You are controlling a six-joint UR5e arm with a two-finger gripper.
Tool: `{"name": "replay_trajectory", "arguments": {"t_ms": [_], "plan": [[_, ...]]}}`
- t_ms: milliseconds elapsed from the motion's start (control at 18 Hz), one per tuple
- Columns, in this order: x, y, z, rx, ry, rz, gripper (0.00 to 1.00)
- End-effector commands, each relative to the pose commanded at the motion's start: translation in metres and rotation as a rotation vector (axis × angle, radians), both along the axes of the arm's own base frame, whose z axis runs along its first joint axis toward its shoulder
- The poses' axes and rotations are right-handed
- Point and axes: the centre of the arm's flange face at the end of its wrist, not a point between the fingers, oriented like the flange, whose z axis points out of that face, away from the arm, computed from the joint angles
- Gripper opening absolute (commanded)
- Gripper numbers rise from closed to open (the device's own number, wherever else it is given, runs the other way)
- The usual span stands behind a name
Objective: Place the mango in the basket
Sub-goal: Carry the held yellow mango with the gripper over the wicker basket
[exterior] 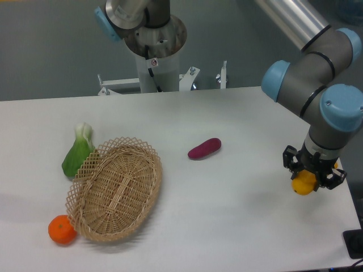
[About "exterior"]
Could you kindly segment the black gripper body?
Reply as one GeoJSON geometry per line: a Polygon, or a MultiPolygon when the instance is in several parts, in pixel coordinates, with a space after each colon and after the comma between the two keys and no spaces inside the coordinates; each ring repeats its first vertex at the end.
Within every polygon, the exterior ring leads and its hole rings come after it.
{"type": "Polygon", "coordinates": [[[326,177],[332,173],[334,166],[337,162],[337,157],[327,159],[324,157],[324,153],[320,151],[310,151],[306,144],[302,145],[302,148],[296,155],[297,164],[295,165],[295,173],[299,173],[302,170],[306,170],[318,177],[326,177]]]}

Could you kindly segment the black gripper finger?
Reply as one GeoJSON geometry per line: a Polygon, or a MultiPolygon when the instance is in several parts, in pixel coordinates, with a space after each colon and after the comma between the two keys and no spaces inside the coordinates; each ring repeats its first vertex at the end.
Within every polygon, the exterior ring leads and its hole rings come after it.
{"type": "Polygon", "coordinates": [[[290,171],[291,179],[295,179],[301,171],[300,153],[293,146],[288,145],[282,153],[283,166],[290,171]]]}
{"type": "Polygon", "coordinates": [[[347,172],[342,169],[332,168],[329,171],[315,172],[316,185],[314,191],[319,188],[332,190],[341,185],[347,177],[347,172]]]}

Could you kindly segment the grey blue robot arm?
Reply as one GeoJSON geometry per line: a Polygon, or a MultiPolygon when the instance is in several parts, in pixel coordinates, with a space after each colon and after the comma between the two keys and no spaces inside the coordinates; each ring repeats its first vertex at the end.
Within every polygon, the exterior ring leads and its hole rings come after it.
{"type": "MultiPolygon", "coordinates": [[[[295,185],[308,172],[311,190],[334,189],[347,175],[334,165],[362,128],[362,92],[332,81],[360,56],[362,42],[350,29],[333,29],[306,1],[258,5],[303,53],[295,64],[275,62],[261,82],[267,96],[310,125],[300,150],[286,147],[283,165],[295,185]]],[[[134,54],[143,93],[190,90],[177,59],[187,31],[169,1],[106,1],[94,14],[103,32],[134,54]]]]}

